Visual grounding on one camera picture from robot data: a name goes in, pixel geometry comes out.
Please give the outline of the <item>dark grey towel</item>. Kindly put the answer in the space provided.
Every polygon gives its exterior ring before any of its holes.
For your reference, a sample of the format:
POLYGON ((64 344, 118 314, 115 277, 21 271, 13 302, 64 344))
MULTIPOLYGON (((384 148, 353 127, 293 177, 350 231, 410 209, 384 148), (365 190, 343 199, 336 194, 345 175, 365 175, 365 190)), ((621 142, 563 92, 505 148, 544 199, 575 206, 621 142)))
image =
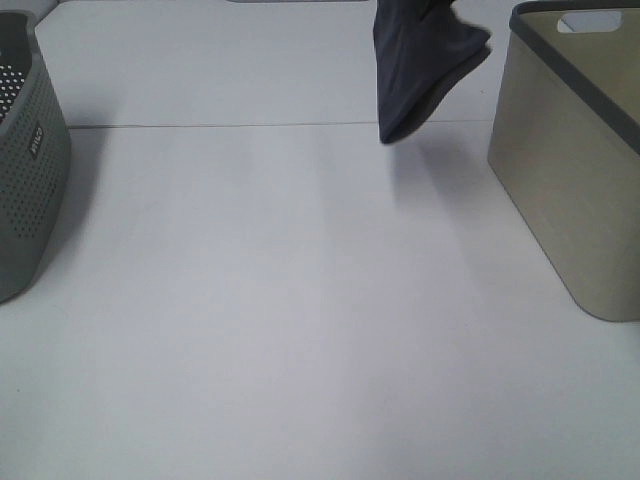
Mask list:
POLYGON ((490 54, 491 33, 451 1, 379 1, 373 23, 379 140, 418 130, 490 54))

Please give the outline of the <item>beige plastic bin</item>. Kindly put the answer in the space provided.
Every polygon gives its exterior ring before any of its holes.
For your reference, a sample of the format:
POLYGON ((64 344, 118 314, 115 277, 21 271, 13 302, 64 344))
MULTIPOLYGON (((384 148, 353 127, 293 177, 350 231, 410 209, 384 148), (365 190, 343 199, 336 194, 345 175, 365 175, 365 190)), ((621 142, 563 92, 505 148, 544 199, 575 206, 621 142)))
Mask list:
POLYGON ((488 161, 575 303, 639 317, 639 5, 516 5, 488 161))

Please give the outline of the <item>grey perforated plastic basket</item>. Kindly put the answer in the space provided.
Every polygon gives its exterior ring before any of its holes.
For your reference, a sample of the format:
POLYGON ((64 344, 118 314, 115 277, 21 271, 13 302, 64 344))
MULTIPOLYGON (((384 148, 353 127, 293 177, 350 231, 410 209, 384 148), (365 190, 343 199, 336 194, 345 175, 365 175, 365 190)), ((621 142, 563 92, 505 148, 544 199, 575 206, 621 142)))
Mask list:
POLYGON ((35 16, 1 13, 1 300, 31 283, 56 224, 71 138, 35 35, 35 16))

